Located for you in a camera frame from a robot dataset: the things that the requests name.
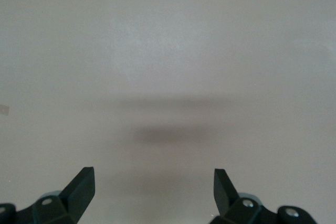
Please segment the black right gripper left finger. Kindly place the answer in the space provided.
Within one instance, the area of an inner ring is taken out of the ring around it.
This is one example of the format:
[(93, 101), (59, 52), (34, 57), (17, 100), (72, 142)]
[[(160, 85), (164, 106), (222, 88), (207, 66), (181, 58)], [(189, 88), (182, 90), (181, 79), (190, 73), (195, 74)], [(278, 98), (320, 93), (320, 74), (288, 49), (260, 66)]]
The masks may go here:
[(1, 203), (1, 223), (78, 223), (95, 195), (94, 171), (84, 167), (63, 190), (47, 193), (20, 211)]

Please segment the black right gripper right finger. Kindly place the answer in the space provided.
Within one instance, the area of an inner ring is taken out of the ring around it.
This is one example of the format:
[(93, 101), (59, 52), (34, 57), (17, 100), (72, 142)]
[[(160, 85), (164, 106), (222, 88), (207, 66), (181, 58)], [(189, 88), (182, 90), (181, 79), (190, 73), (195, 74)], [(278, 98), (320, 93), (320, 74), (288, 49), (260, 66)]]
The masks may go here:
[(316, 223), (302, 208), (284, 205), (272, 212), (257, 196), (238, 193), (224, 169), (214, 170), (213, 191), (219, 215), (211, 223)]

